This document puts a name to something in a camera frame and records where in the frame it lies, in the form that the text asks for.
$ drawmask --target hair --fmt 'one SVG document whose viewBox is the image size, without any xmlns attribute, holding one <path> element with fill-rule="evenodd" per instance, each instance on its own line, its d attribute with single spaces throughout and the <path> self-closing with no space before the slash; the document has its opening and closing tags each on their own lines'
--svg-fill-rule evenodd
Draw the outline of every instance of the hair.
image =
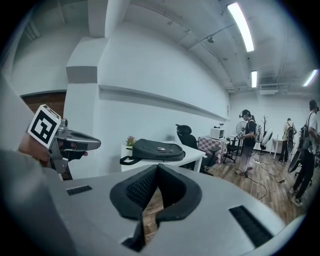
<svg viewBox="0 0 320 256">
<path fill-rule="evenodd" d="M 314 99 L 310 100 L 309 107 L 310 107 L 310 111 L 317 108 L 317 103 L 316 103 L 316 101 Z"/>
</svg>

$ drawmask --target checkered cloth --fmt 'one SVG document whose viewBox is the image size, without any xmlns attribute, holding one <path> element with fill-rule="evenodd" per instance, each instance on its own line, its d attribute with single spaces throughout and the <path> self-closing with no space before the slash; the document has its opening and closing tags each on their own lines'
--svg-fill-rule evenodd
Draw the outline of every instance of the checkered cloth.
<svg viewBox="0 0 320 256">
<path fill-rule="evenodd" d="M 215 147 L 220 147 L 221 149 L 218 150 L 215 155 L 217 157 L 216 163 L 221 163 L 222 157 L 227 153 L 227 145 L 221 140 L 210 138 L 209 135 L 200 136 L 199 139 L 198 149 L 202 150 L 208 154 L 212 155 L 212 152 L 209 150 Z"/>
</svg>

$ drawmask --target chair headrest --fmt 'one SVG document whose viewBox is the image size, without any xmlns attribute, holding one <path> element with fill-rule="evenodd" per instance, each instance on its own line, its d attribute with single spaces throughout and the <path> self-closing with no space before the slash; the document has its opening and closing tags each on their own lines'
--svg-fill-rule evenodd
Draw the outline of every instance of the chair headrest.
<svg viewBox="0 0 320 256">
<path fill-rule="evenodd" d="M 188 126 L 188 125 L 176 124 L 176 132 L 179 135 L 190 135 L 192 133 L 192 130 L 191 130 L 190 126 Z"/>
</svg>

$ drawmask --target fluorescent light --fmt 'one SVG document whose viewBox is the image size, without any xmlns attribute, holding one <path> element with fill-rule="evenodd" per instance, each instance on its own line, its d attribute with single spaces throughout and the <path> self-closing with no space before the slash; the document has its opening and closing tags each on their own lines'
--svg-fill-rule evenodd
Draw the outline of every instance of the fluorescent light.
<svg viewBox="0 0 320 256">
<path fill-rule="evenodd" d="M 238 28 L 240 30 L 240 33 L 242 35 L 242 38 L 245 44 L 246 51 L 247 52 L 253 51 L 254 43 L 252 42 L 250 30 L 246 22 L 245 16 L 242 13 L 239 5 L 235 2 L 233 4 L 228 5 L 227 8 L 229 9 L 236 24 L 238 25 Z"/>
<path fill-rule="evenodd" d="M 310 77 L 308 78 L 308 80 L 304 83 L 303 86 L 307 86 L 308 84 L 310 84 L 311 80 L 315 77 L 315 75 L 318 73 L 318 70 L 315 69 L 314 71 L 312 71 L 312 74 L 310 75 Z"/>
<path fill-rule="evenodd" d="M 252 88 L 257 87 L 257 80 L 258 80 L 258 72 L 257 71 L 251 71 Z"/>
</svg>

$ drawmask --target black office chair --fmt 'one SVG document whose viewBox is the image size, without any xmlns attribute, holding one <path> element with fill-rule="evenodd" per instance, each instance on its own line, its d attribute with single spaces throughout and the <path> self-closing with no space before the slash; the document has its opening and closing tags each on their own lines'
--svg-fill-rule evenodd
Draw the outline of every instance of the black office chair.
<svg viewBox="0 0 320 256">
<path fill-rule="evenodd" d="M 198 144 L 197 144 L 199 141 L 197 141 L 195 136 L 191 135 L 191 133 L 192 133 L 192 130 L 189 126 L 176 124 L 176 134 L 178 135 L 181 143 L 190 148 L 200 150 L 198 149 Z M 213 147 L 209 150 L 212 154 L 205 153 L 206 158 L 204 157 L 202 158 L 200 173 L 213 176 L 211 173 L 207 172 L 208 168 L 206 167 L 211 167 L 216 163 L 216 159 L 217 159 L 216 152 L 219 151 L 220 149 L 221 148 L 219 146 Z M 195 162 L 185 164 L 183 167 L 194 170 Z"/>
<path fill-rule="evenodd" d="M 224 164 L 226 163 L 227 158 L 232 160 L 233 163 L 235 163 L 236 160 L 233 159 L 232 152 L 237 151 L 239 147 L 235 145 L 236 140 L 233 140 L 232 144 L 231 144 L 230 138 L 227 138 L 226 140 L 229 141 L 230 143 L 228 145 L 226 145 L 226 154 L 224 155 L 223 163 Z"/>
</svg>

